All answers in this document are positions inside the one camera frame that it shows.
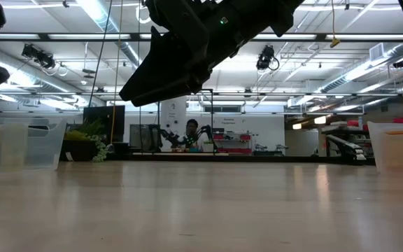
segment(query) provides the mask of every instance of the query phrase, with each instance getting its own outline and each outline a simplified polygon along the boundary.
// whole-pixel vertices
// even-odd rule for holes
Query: man
[[[206,133],[197,135],[197,130],[199,128],[199,123],[195,119],[190,119],[186,123],[186,135],[181,137],[179,141],[186,142],[186,148],[198,148],[199,151],[203,152],[203,143],[209,141]]]

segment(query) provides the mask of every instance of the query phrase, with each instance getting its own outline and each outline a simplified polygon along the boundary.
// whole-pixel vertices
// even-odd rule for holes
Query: equipment
[[[275,69],[270,67],[270,64],[274,61],[278,63],[278,66]],[[264,71],[270,69],[272,71],[276,71],[279,68],[279,61],[274,57],[274,49],[272,45],[266,45],[262,53],[259,55],[259,59],[256,64],[257,70]]]
[[[38,50],[33,45],[24,45],[21,56],[28,60],[34,59],[34,62],[40,64],[44,69],[51,70],[55,67],[54,55]]]
[[[150,152],[161,152],[161,147],[162,147],[162,141],[161,137],[162,136],[165,140],[169,141],[172,144],[172,148],[177,148],[178,146],[186,145],[189,143],[189,139],[185,136],[180,137],[177,134],[174,134],[173,132],[168,132],[165,129],[161,129],[160,125],[142,125],[141,127],[141,132],[138,132],[139,129],[136,129],[135,131],[135,141],[133,142],[132,138],[132,130],[130,130],[130,145],[135,146],[135,147],[141,147],[142,151],[150,151]],[[213,142],[213,135],[211,133],[211,126],[203,126],[200,127],[200,129],[197,131],[196,134],[196,140],[202,135],[206,133],[208,136],[208,139]],[[138,141],[138,136],[142,137],[142,143]]]
[[[270,26],[282,36],[304,0],[146,0],[150,52],[120,92],[135,106],[197,93],[212,69]]]

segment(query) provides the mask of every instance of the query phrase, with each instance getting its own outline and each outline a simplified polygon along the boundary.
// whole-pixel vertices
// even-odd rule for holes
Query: transparent storage container
[[[403,172],[403,124],[368,123],[377,171]]]
[[[56,169],[65,129],[61,118],[0,118],[0,173]]]

